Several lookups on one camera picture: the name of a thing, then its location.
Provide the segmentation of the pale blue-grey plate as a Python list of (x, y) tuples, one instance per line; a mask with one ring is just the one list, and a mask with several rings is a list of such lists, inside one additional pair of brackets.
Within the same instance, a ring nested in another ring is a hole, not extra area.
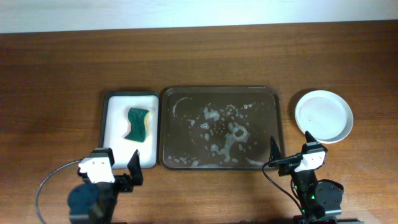
[(354, 116), (349, 104), (336, 93), (314, 90), (297, 102), (294, 117), (301, 132), (309, 132), (323, 144), (345, 139), (352, 131)]

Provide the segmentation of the green yellow scrub sponge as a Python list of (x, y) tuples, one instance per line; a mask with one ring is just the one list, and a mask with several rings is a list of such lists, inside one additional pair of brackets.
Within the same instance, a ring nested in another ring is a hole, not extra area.
[(127, 120), (130, 130), (125, 135), (125, 139), (135, 142), (144, 142), (147, 137), (147, 119), (149, 110), (140, 108), (130, 108), (127, 113)]

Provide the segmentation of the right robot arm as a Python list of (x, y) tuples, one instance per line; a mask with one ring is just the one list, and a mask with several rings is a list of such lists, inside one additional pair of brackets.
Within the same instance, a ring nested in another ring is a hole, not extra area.
[(341, 202), (344, 187), (329, 179), (317, 179), (315, 171), (324, 165), (328, 149), (308, 131), (306, 143), (300, 153), (282, 157), (274, 138), (271, 138), (269, 161), (262, 166), (278, 169), (279, 176), (291, 176), (288, 193), (269, 176), (266, 179), (296, 204), (301, 214), (293, 217), (294, 223), (337, 223), (337, 215), (342, 213)]

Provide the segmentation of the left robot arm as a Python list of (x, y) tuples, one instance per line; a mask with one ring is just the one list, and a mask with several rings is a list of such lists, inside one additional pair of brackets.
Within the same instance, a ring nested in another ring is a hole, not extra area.
[(141, 186), (144, 178), (139, 151), (127, 163), (128, 174), (114, 175), (113, 151), (97, 148), (78, 164), (78, 175), (83, 184), (75, 187), (68, 196), (71, 223), (111, 223), (120, 193), (131, 193)]

